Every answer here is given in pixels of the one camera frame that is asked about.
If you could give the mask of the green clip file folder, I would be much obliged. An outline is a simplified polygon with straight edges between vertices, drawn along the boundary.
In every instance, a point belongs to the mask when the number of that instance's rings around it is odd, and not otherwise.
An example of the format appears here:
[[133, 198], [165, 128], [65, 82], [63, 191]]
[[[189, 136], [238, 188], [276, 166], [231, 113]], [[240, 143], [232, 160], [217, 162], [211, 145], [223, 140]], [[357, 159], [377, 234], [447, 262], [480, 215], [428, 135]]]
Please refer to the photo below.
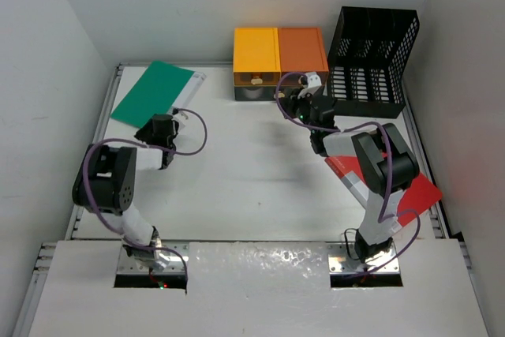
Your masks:
[[206, 78], [201, 72], [153, 62], [114, 108], [111, 118], [140, 128], [156, 114], [187, 107]]

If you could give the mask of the transparent grey drawer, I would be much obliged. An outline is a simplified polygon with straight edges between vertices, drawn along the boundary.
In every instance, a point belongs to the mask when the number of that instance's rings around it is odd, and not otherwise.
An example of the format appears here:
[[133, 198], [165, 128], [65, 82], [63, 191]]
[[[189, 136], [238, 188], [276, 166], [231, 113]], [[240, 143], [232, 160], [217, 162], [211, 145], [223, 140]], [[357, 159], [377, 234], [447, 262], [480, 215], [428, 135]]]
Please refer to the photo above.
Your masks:
[[234, 98], [242, 102], [263, 102], [275, 100], [275, 87], [259, 86], [247, 87], [237, 86], [234, 88]]

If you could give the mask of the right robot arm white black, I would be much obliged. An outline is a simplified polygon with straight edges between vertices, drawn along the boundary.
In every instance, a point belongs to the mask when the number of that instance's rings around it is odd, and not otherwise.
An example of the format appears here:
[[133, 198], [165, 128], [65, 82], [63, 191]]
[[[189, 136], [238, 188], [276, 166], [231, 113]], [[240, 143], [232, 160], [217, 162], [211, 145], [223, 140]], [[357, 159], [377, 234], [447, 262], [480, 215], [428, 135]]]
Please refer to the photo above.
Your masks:
[[391, 247], [399, 230], [398, 202], [419, 175], [417, 160], [392, 123], [366, 122], [373, 129], [353, 127], [340, 131], [335, 125], [336, 101], [316, 90], [289, 90], [278, 100], [286, 118], [298, 119], [310, 130], [312, 150], [324, 158], [355, 154], [363, 182], [368, 187], [365, 216], [356, 231], [357, 259], [368, 258]]

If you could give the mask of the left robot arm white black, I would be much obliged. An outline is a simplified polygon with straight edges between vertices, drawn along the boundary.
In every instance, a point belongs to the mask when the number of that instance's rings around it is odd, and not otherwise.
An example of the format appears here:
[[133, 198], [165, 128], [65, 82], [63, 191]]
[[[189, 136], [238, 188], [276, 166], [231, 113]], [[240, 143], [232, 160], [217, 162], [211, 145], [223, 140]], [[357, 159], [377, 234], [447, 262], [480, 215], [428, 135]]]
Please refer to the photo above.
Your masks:
[[139, 171], [168, 168], [178, 130], [173, 116], [155, 114], [134, 135], [146, 148], [90, 144], [93, 153], [84, 155], [72, 189], [73, 203], [93, 213], [90, 189], [101, 217], [123, 237], [127, 256], [154, 271], [168, 266], [170, 254], [160, 250], [159, 232], [133, 204], [135, 178]]

